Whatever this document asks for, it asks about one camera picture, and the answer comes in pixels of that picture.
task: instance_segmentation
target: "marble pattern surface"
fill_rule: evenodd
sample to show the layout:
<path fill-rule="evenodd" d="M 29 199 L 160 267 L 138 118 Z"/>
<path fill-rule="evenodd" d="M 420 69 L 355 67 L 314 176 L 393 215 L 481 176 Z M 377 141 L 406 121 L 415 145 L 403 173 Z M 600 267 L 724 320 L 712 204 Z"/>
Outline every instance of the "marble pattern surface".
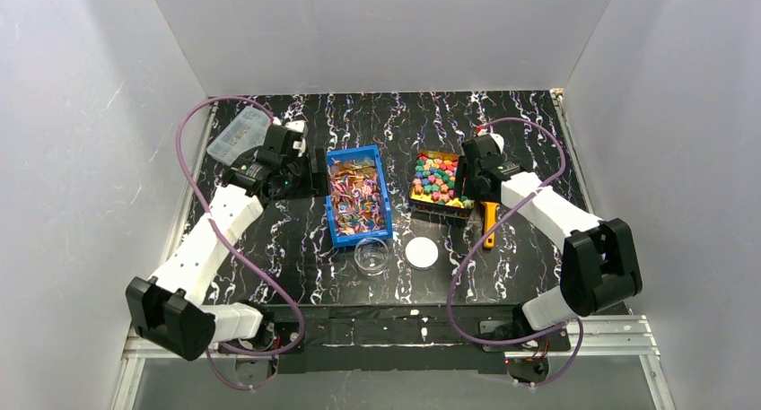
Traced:
<path fill-rule="evenodd" d="M 329 150 L 377 144 L 393 205 L 394 238 L 388 240 L 387 271 L 367 278 L 354 268 L 351 249 L 332 249 L 325 199 L 277 202 L 245 232 L 238 247 L 271 274 L 301 304 L 441 304 L 452 272 L 482 234 L 482 211 L 464 226 L 413 219 L 406 195 L 419 149 L 459 152 L 459 144 L 474 128 L 490 119 L 522 117 L 550 130 L 566 147 L 549 92 L 412 92 L 311 94 L 254 97 L 283 121 L 305 119 L 309 145 Z M 243 108 L 219 105 L 208 142 Z M 536 130 L 517 124 L 495 128 L 505 148 L 541 178 L 558 167 L 555 147 Z M 585 207 L 579 182 L 569 166 L 553 185 L 575 205 Z M 223 165 L 203 159 L 199 186 L 211 196 Z M 191 206 L 186 230 L 201 214 Z M 560 253 L 522 217 L 513 217 L 497 231 L 496 247 L 479 251 L 468 265 L 456 302 L 518 303 L 558 283 Z M 416 236 L 431 238 L 439 247 L 436 264 L 427 271 L 410 267 L 404 247 Z M 245 266 L 231 257 L 223 262 L 207 292 L 206 303 L 249 300 L 283 303 Z"/>

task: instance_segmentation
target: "yellow piece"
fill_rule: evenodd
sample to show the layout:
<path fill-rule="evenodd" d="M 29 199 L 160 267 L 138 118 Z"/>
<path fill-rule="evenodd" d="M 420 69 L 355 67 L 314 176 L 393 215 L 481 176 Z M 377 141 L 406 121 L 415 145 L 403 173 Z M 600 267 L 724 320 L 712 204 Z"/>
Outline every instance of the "yellow piece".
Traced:
<path fill-rule="evenodd" d="M 484 205 L 484 232 L 492 229 L 497 219 L 497 203 L 496 202 L 482 202 Z M 489 235 L 489 238 L 484 241 L 484 249 L 491 249 L 494 247 L 494 241 L 496 238 L 494 234 Z"/>

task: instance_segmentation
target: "white wall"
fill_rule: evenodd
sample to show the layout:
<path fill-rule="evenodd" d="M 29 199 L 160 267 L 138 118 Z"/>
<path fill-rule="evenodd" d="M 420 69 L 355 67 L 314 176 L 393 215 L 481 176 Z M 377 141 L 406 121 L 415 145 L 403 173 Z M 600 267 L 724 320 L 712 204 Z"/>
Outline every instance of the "white wall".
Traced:
<path fill-rule="evenodd" d="M 107 408 L 204 92 L 154 0 L 0 0 L 0 97 L 0 408 Z"/>
<path fill-rule="evenodd" d="M 612 0 L 566 89 L 679 408 L 758 408 L 761 0 Z"/>
<path fill-rule="evenodd" d="M 550 89 L 609 0 L 156 0 L 210 94 Z"/>

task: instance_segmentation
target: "clear round container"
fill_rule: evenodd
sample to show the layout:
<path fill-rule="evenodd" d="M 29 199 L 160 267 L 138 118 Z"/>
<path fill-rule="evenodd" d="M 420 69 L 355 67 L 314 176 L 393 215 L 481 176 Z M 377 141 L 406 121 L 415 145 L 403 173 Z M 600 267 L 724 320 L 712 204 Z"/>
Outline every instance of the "clear round container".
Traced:
<path fill-rule="evenodd" d="M 354 248 L 354 262 L 357 269 L 364 275 L 374 276 L 383 274 L 389 261 L 389 248 L 383 240 L 365 238 Z"/>

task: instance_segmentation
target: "white lid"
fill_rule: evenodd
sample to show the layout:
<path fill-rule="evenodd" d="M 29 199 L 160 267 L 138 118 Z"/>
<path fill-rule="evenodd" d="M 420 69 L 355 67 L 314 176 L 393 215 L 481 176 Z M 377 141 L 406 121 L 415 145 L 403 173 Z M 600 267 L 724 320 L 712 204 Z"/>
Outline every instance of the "white lid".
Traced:
<path fill-rule="evenodd" d="M 413 238 L 405 247 L 407 262 L 418 269 L 428 269 L 439 258 L 439 248 L 436 243 L 425 238 Z"/>

